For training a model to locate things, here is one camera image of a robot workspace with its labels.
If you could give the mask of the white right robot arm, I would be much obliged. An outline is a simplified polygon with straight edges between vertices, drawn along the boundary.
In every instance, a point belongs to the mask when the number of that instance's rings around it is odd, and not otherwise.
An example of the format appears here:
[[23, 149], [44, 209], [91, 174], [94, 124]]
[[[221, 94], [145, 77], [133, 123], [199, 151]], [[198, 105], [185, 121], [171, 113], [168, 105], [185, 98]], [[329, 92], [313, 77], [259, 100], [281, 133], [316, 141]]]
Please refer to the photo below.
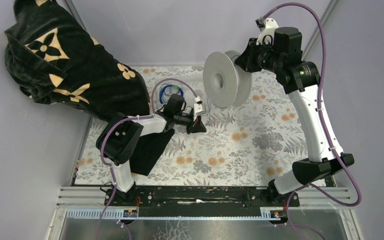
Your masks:
[[287, 193], [314, 181], [332, 176], [354, 164], [351, 153], [343, 148], [333, 135], [329, 118], [320, 119], [325, 106], [318, 96], [320, 73], [311, 61], [302, 60], [302, 34], [295, 27], [264, 29], [256, 38], [250, 38], [244, 52], [234, 63], [247, 73], [270, 71], [282, 85], [299, 117], [307, 144], [308, 157], [292, 164], [292, 169], [269, 183], [267, 201], [281, 205]]

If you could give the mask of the white perforated spool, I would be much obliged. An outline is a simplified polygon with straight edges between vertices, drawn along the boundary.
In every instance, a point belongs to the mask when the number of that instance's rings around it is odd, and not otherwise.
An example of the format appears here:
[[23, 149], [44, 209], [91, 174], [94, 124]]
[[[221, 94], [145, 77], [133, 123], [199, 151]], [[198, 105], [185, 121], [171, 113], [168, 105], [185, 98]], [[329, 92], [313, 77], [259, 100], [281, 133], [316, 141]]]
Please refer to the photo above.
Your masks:
[[218, 108], [239, 107], [251, 94], [252, 74], [235, 64], [239, 56], [236, 50], [216, 51], [205, 60], [202, 74], [204, 91]]

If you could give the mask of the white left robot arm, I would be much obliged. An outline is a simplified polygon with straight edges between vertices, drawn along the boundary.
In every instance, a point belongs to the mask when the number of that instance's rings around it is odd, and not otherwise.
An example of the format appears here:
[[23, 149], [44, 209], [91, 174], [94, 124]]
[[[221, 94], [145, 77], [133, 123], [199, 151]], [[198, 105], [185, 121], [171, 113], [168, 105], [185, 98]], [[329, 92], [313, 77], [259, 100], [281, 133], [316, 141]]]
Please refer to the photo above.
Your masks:
[[185, 99], [173, 94], [167, 104], [150, 115], [127, 116], [117, 113], [96, 141], [101, 162], [109, 167], [116, 199], [124, 206], [132, 204], [135, 192], [133, 173], [147, 176], [175, 134], [184, 127], [187, 134], [205, 133], [202, 114], [205, 106], [199, 96], [186, 112]]

